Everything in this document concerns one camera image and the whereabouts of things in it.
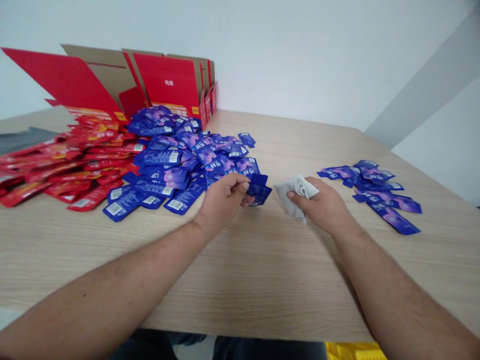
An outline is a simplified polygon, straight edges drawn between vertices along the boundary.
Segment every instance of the barcode label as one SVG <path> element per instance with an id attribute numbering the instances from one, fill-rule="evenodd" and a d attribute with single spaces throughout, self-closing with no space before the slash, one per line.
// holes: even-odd
<path id="1" fill-rule="evenodd" d="M 4 177 L 0 177 L 0 183 L 3 183 L 4 181 L 6 180 L 10 180 L 10 179 L 13 179 L 14 176 L 12 175 L 7 175 L 7 176 L 4 176 Z"/>
<path id="2" fill-rule="evenodd" d="M 122 188 L 119 187 L 118 189 L 112 190 L 110 193 L 110 198 L 112 200 L 117 199 L 120 195 L 122 195 Z"/>
<path id="3" fill-rule="evenodd" d="M 170 195 L 174 189 L 172 187 L 166 187 L 161 192 L 163 195 Z"/>
<path id="4" fill-rule="evenodd" d="M 151 205 L 155 200 L 157 200 L 157 198 L 155 196 L 149 196 L 145 200 L 143 200 L 143 202 L 145 204 Z"/>
<path id="5" fill-rule="evenodd" d="M 112 215 L 117 215 L 123 209 L 124 208 L 118 205 L 116 202 L 112 202 L 110 205 L 106 207 L 106 210 Z"/>
<path id="6" fill-rule="evenodd" d="M 183 202 L 177 201 L 177 200 L 172 200 L 168 203 L 168 206 L 172 209 L 175 210 L 180 210 L 180 208 L 184 205 Z"/>
<path id="7" fill-rule="evenodd" d="M 90 200 L 88 199 L 82 199 L 78 200 L 76 203 L 74 203 L 72 206 L 76 208 L 83 208 L 85 205 L 90 204 Z"/>
<path id="8" fill-rule="evenodd" d="M 170 159 L 168 159 L 168 162 L 169 163 L 176 163 L 178 158 L 179 158 L 179 153 L 178 152 L 172 152 L 170 154 Z"/>

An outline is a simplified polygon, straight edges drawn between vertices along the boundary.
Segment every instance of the gray cloth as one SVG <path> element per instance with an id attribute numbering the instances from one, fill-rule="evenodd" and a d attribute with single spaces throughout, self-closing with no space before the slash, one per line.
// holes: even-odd
<path id="1" fill-rule="evenodd" d="M 29 148 L 38 143 L 53 139 L 57 132 L 38 127 L 29 127 L 26 131 L 0 134 L 0 155 Z"/>

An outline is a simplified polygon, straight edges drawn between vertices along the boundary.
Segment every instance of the white tissue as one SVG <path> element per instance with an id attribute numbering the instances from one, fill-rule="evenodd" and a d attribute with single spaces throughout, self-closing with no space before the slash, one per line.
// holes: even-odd
<path id="1" fill-rule="evenodd" d="M 305 217 L 305 213 L 302 211 L 301 208 L 299 208 L 294 202 L 289 199 L 287 193 L 293 191 L 296 192 L 298 195 L 304 196 L 307 199 L 311 199 L 312 196 L 319 193 L 319 190 L 307 180 L 305 180 L 302 174 L 298 174 L 290 180 L 281 182 L 277 185 L 274 185 L 273 187 L 275 188 L 278 196 L 285 205 L 286 212 L 294 218 L 300 219 L 303 224 L 306 224 L 307 218 Z"/>

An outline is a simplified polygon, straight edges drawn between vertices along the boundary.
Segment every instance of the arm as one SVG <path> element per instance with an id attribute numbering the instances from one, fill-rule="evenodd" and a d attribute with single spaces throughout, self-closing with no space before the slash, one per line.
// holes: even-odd
<path id="1" fill-rule="evenodd" d="M 478 359 L 480 340 L 423 291 L 357 224 L 342 197 L 319 179 L 320 192 L 288 197 L 331 235 L 376 341 L 389 360 Z"/>
<path id="2" fill-rule="evenodd" d="M 0 332 L 0 358 L 106 358 L 147 318 L 203 248 L 237 215 L 250 180 L 213 184 L 193 221 L 58 289 Z"/>

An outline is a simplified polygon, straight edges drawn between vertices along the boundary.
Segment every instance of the box flap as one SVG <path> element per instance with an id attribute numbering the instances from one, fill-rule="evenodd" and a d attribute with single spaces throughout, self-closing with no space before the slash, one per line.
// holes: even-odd
<path id="1" fill-rule="evenodd" d="M 66 54 L 82 59 L 111 97 L 121 106 L 119 94 L 136 86 L 124 54 L 120 50 L 61 44 Z"/>
<path id="2" fill-rule="evenodd" d="M 2 50 L 63 106 L 122 111 L 82 59 L 11 48 Z"/>
<path id="3" fill-rule="evenodd" d="M 145 97 L 146 102 L 150 106 L 150 99 L 148 98 L 147 91 L 145 90 L 145 83 L 142 78 L 142 75 L 140 74 L 139 67 L 137 66 L 137 62 L 135 61 L 135 58 L 133 56 L 133 53 L 137 54 L 145 54 L 145 55 L 154 55 L 154 56 L 160 56 L 163 57 L 164 55 L 161 52 L 152 52 L 152 51 L 143 51 L 143 50 L 133 50 L 133 49 L 126 49 L 122 48 L 121 51 L 123 52 L 123 56 L 128 64 L 128 67 L 130 68 L 130 72 L 133 75 L 133 78 L 135 80 L 135 83 L 138 87 L 140 87 L 143 90 L 143 95 Z"/>
<path id="4" fill-rule="evenodd" d="M 183 56 L 176 54 L 167 54 L 169 58 L 192 60 L 195 66 L 196 90 L 198 92 L 198 100 L 202 95 L 203 89 L 210 89 L 209 85 L 209 60 L 203 57 Z"/>
<path id="5" fill-rule="evenodd" d="M 166 105 L 179 111 L 183 110 L 180 107 L 185 108 L 189 117 L 200 114 L 202 102 L 197 94 L 193 61 L 136 52 L 133 57 L 152 105 Z"/>

